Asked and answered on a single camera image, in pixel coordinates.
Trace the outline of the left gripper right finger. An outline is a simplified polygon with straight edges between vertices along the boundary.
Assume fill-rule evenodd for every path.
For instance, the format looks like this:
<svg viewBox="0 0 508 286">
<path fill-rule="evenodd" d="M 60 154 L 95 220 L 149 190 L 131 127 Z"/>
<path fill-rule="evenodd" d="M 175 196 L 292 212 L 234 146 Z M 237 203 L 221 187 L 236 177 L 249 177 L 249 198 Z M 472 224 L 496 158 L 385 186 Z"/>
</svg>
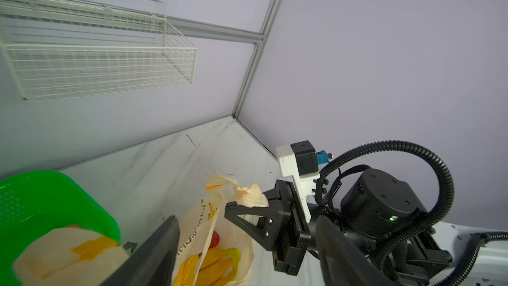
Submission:
<svg viewBox="0 0 508 286">
<path fill-rule="evenodd" d="M 317 219 L 315 239 L 326 285 L 394 284 L 348 241 L 339 227 L 329 218 L 321 216 Z"/>
</svg>

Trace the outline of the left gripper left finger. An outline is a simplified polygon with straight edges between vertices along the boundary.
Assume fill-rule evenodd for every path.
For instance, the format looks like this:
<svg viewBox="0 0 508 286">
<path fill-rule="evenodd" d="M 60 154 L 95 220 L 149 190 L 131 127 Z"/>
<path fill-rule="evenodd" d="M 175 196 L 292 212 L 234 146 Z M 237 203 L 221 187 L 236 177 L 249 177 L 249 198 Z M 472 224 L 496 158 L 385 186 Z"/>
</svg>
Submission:
<svg viewBox="0 0 508 286">
<path fill-rule="evenodd" d="M 179 223 L 171 216 L 102 286 L 170 285 L 179 246 Z"/>
</svg>

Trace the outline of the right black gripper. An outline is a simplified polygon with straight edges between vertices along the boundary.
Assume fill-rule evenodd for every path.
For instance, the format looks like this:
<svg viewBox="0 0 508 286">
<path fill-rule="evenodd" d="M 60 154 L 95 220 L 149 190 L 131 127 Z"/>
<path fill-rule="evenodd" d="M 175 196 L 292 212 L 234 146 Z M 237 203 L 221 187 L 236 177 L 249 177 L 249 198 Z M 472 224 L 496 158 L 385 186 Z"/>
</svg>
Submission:
<svg viewBox="0 0 508 286">
<path fill-rule="evenodd" d="M 276 181 L 275 188 L 263 193 L 268 207 L 246 207 L 228 203 L 224 217 L 247 233 L 260 246 L 272 251 L 275 271 L 298 275 L 305 255 L 320 258 L 317 242 L 317 219 L 328 218 L 345 232 L 344 220 L 329 207 L 309 204 L 311 220 L 306 221 L 300 200 L 289 181 Z"/>
</svg>

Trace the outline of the yellow fake banana bunch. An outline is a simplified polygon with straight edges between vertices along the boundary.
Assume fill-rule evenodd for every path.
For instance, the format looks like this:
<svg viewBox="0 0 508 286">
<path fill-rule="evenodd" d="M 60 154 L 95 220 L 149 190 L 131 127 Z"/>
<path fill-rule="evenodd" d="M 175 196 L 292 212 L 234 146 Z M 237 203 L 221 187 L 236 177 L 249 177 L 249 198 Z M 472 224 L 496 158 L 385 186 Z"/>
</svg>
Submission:
<svg viewBox="0 0 508 286">
<path fill-rule="evenodd" d="M 181 264 L 173 285 L 227 285 L 237 277 L 241 256 L 236 248 L 211 248 L 205 257 L 190 256 Z"/>
</svg>

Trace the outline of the cream banana print plastic bag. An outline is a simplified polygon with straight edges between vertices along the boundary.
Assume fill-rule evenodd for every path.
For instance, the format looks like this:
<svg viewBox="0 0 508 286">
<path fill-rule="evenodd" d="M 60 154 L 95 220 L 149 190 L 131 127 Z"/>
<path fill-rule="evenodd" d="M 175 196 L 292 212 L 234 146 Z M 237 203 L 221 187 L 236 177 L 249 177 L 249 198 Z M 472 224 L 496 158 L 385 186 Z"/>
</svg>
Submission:
<svg viewBox="0 0 508 286">
<path fill-rule="evenodd" d="M 237 277 L 227 285 L 241 285 L 249 277 L 253 239 L 225 219 L 229 200 L 246 207 L 269 205 L 257 184 L 242 187 L 236 180 L 212 174 L 206 195 L 178 221 L 179 246 L 170 285 L 185 260 L 198 254 L 205 257 L 214 230 L 220 235 L 216 248 L 236 248 L 242 255 Z M 131 255 L 112 238 L 70 225 L 53 229 L 28 245 L 12 269 L 22 285 L 102 285 Z"/>
</svg>

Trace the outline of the green plastic basket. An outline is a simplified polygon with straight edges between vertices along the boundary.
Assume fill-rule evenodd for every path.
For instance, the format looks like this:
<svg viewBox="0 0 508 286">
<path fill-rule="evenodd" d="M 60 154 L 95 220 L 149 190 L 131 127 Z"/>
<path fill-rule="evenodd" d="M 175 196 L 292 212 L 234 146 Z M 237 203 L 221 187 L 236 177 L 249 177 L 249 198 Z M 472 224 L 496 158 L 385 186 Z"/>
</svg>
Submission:
<svg viewBox="0 0 508 286">
<path fill-rule="evenodd" d="M 20 285 L 13 262 L 32 242 L 67 225 L 120 242 L 115 219 L 65 174 L 35 171 L 1 181 L 1 285 Z"/>
</svg>

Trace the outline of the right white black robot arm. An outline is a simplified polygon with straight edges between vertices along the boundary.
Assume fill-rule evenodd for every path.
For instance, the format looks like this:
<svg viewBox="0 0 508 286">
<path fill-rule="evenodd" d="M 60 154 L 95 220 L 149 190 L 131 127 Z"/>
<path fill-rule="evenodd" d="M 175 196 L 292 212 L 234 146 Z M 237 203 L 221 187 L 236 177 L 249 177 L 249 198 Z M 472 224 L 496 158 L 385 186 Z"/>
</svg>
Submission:
<svg viewBox="0 0 508 286">
<path fill-rule="evenodd" d="M 380 169 L 343 165 L 381 152 L 403 152 L 426 162 L 437 176 L 439 194 L 427 210 L 410 185 Z M 277 149 L 281 180 L 265 192 L 265 207 L 226 205 L 225 217 L 273 255 L 276 271 L 296 275 L 304 256 L 320 261 L 326 285 L 441 285 L 470 282 L 481 249 L 505 242 L 502 231 L 459 234 L 463 251 L 441 248 L 435 226 L 451 210 L 455 188 L 443 160 L 412 142 L 385 140 L 338 157 L 318 152 L 308 141 Z"/>
</svg>

